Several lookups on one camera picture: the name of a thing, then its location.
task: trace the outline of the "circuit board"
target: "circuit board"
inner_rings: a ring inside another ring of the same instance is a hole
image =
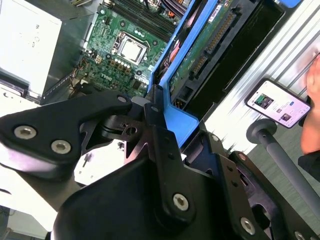
[[[137,2],[126,1],[126,4]],[[151,71],[167,43],[161,32],[155,32],[158,36],[151,34],[134,24],[134,20],[116,13],[119,9],[124,14],[129,11],[121,2],[112,7],[99,7],[76,78],[93,84],[98,90],[113,89],[130,97],[144,97]]]
[[[220,3],[213,10],[211,17],[208,19],[208,22],[205,24],[203,30],[195,40],[188,54],[183,59],[179,68],[176,70],[175,74],[169,81],[169,89],[171,95],[175,90],[177,90],[177,88],[179,88],[181,83],[185,81],[186,78],[188,78],[190,72],[196,74],[201,69],[201,66],[204,63],[205,58],[199,58],[199,56],[202,54],[204,48],[207,46],[208,40],[212,37],[212,34],[216,30],[218,24],[221,22],[226,12],[229,10],[229,6],[231,5],[232,1],[233,0],[220,1]],[[226,21],[231,23],[235,16],[235,14],[230,13],[230,16],[228,16]],[[210,51],[212,51],[217,46],[219,40],[221,39],[221,37],[227,29],[228,28],[226,27],[225,29],[221,29],[219,31],[215,39],[210,43]]]

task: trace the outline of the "ram slot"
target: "ram slot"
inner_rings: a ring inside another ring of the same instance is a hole
[[[138,27],[146,30],[150,34],[156,36],[157,38],[163,40],[164,42],[168,43],[170,40],[169,35],[164,32],[161,28],[157,27],[156,25],[152,25],[143,19],[139,18],[138,16],[132,14],[129,10],[125,9],[124,7],[116,4],[112,7],[112,11],[120,16],[124,17],[125,19],[129,20],[130,22],[134,23]]]
[[[176,26],[169,20],[162,17],[158,12],[150,12],[145,6],[137,2],[137,0],[118,0],[121,4],[128,7],[128,9],[137,13],[148,20],[150,23],[156,24],[172,35],[175,32]]]

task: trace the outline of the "metal panel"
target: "metal panel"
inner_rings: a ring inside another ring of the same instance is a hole
[[[230,151],[249,153],[248,126],[262,115],[249,109],[244,99],[263,77],[282,84],[305,98],[305,72],[320,52],[320,1],[304,0],[285,25],[246,71],[237,85],[205,122],[207,129]]]

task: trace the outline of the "floor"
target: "floor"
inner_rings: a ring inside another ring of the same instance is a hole
[[[300,149],[300,136],[302,128],[295,126],[292,129],[286,129],[282,126],[274,137],[282,145],[289,157],[298,165],[298,158],[302,155]],[[269,179],[269,181],[277,188],[277,190],[284,196],[284,198],[291,204],[291,206],[300,214],[305,222],[320,235],[320,219],[312,213],[310,208],[302,200],[300,195],[278,168],[276,163],[269,156],[263,146],[256,146],[248,156],[255,163],[255,165],[262,171],[262,173]],[[320,183],[312,178],[308,173],[301,170],[305,178],[309,181],[314,190],[320,195]]]

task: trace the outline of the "cpu socket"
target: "cpu socket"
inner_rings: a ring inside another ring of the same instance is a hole
[[[147,52],[147,48],[138,39],[125,32],[121,32],[118,35],[113,45],[113,49],[117,50],[117,55],[135,65],[141,63]]]

